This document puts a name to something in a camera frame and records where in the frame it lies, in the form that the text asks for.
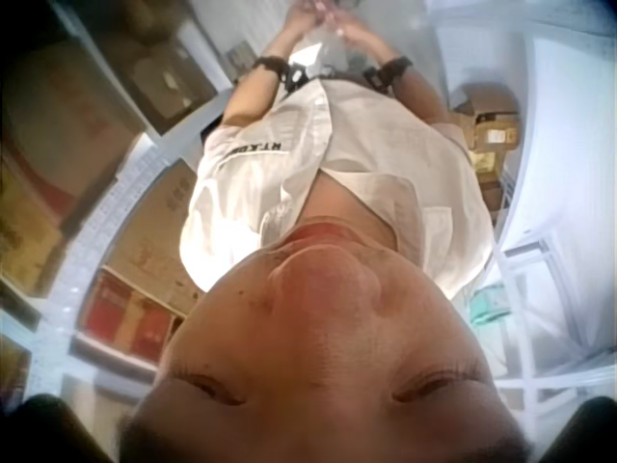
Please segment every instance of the lip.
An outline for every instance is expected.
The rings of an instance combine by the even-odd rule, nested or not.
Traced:
[[[364,241],[360,238],[360,236],[355,233],[349,227],[345,227],[339,224],[333,223],[316,223],[316,224],[306,224],[302,227],[294,230],[282,243],[278,248],[282,248],[290,243],[295,243],[298,241],[305,241],[312,244],[318,244],[319,242],[327,242],[327,241],[352,241],[354,243],[366,245]]]

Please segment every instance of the person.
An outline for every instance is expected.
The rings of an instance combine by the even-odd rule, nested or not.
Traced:
[[[380,65],[400,58],[332,15]],[[323,20],[294,5],[263,56],[287,61]],[[207,294],[121,461],[523,461],[448,300],[485,263],[492,229],[446,107],[409,66],[395,98],[313,79],[274,105],[279,86],[258,64],[205,142],[180,246]]]

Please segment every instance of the white shirt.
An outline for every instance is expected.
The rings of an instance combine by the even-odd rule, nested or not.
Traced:
[[[493,227],[463,132],[395,99],[313,80],[246,128],[207,139],[180,255],[204,291],[298,220],[319,170],[394,230],[399,252],[449,298],[482,269]]]

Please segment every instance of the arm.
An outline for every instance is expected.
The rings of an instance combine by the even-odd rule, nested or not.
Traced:
[[[379,66],[401,56],[351,14],[337,11],[335,23],[348,41],[371,55]],[[426,123],[450,123],[447,107],[431,84],[414,68],[407,68],[401,78],[395,79],[393,88],[396,99],[421,120]]]
[[[282,30],[262,56],[277,56],[288,61],[303,36],[319,22],[312,1],[299,1],[291,7]],[[246,127],[259,121],[272,108],[279,89],[279,77],[263,67],[254,69],[238,85],[223,115],[223,125]]]

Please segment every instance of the shirt pocket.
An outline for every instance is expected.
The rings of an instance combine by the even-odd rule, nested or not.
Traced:
[[[438,282],[452,245],[453,221],[450,207],[425,207],[422,209],[424,223],[424,260],[422,270]]]

